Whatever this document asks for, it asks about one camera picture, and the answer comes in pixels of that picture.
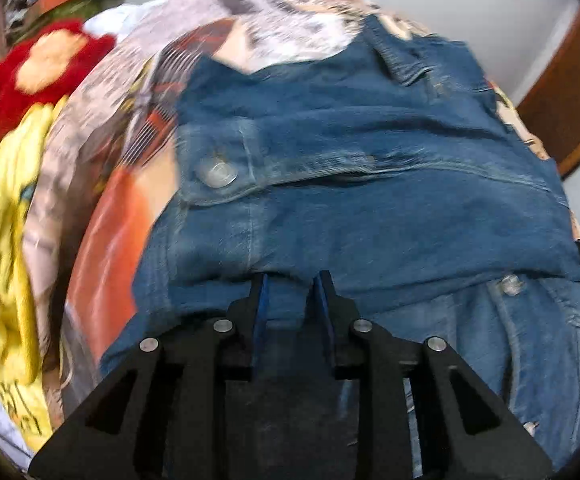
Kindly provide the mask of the red plush toy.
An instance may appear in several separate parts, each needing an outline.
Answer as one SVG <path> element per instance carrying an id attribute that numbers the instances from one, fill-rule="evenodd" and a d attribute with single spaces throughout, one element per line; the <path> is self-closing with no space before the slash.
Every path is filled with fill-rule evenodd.
<path id="1" fill-rule="evenodd" d="M 72 94 L 115 44 L 113 35 L 92 36 L 71 18 L 12 47 L 0 61 L 0 140 L 33 105 Z"/>

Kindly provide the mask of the blue denim vest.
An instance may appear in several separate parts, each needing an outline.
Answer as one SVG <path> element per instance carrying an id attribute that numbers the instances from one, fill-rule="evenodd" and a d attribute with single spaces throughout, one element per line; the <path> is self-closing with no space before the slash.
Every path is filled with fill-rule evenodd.
<path id="1" fill-rule="evenodd" d="M 178 188 L 152 226 L 136 314 L 101 359 L 270 278 L 303 318 L 331 274 L 397 337 L 444 338 L 556 466 L 580 446 L 580 255 L 558 170 L 497 112 L 468 48 L 371 16 L 340 53 L 246 74 L 203 56 L 177 104 Z"/>

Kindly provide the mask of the yellow garment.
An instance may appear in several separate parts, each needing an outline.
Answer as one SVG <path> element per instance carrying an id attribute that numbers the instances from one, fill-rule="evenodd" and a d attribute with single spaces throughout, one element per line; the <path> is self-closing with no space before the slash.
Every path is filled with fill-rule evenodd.
<path id="1" fill-rule="evenodd" d="M 52 427 L 42 391 L 40 336 L 23 231 L 44 142 L 66 101 L 33 105 L 0 142 L 0 401 L 34 452 L 52 436 Z"/>

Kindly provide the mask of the white garment on bed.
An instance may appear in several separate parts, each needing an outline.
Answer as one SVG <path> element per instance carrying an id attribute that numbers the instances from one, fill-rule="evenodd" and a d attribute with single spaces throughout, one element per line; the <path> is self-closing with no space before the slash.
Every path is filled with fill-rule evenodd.
<path id="1" fill-rule="evenodd" d="M 169 0 L 150 0 L 142 4 L 123 3 L 107 9 L 84 22 L 82 29 L 96 38 L 113 36 L 116 42 L 127 38 L 130 32 L 154 9 L 168 3 Z"/>

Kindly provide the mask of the printed newspaper pattern bedspread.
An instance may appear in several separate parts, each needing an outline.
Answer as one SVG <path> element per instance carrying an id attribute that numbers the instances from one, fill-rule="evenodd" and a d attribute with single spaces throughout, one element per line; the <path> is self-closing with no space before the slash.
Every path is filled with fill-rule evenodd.
<path id="1" fill-rule="evenodd" d="M 365 0 L 169 0 L 84 78 L 49 134 L 24 227 L 53 426 L 96 388 L 174 196 L 176 106 L 203 55 L 251 72 L 343 50 Z"/>

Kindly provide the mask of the wooden wardrobe with cabinets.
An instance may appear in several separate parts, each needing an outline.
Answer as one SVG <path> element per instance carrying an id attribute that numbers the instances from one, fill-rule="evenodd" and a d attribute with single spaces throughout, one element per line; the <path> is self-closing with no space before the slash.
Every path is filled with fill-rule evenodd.
<path id="1" fill-rule="evenodd" d="M 580 166 L 580 10 L 518 112 L 563 177 Z"/>

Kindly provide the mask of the green patterned storage box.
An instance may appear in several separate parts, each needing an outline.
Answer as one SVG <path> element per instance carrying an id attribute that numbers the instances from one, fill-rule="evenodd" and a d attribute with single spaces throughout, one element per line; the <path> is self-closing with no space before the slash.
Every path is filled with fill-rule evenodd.
<path id="1" fill-rule="evenodd" d="M 84 22 L 102 11 L 102 3 L 96 0 L 69 0 L 44 13 L 29 8 L 6 26 L 5 41 L 11 47 L 13 44 L 32 38 L 43 27 L 54 22 L 62 20 Z"/>

